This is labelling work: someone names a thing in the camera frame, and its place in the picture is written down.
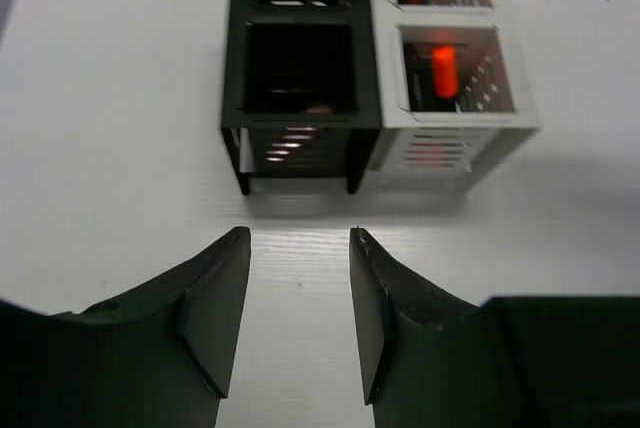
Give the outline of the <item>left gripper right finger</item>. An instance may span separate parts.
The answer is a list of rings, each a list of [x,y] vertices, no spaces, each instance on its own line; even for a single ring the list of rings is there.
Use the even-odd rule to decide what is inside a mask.
[[[470,304],[349,241],[365,403],[378,427],[635,427],[639,301],[507,296]]]

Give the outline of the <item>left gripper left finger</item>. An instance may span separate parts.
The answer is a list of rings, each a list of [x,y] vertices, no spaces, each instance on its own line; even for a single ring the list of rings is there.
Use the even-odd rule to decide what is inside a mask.
[[[228,396],[251,260],[231,229],[83,312],[1,305],[5,427],[212,427]]]

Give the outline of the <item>orange black highlighter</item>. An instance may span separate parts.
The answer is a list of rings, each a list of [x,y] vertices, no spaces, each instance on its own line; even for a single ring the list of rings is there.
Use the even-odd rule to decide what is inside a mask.
[[[453,98],[459,90],[454,47],[436,46],[431,51],[431,57],[435,93],[441,98]]]

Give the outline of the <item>pink translucent small tube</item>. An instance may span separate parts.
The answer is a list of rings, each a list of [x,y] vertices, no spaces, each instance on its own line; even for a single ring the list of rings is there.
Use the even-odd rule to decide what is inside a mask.
[[[306,115],[330,115],[333,114],[332,107],[326,104],[311,105],[304,110]],[[289,127],[285,133],[272,142],[267,151],[267,161],[269,163],[283,163],[287,158],[302,148],[309,141],[312,141],[317,128],[314,127]]]

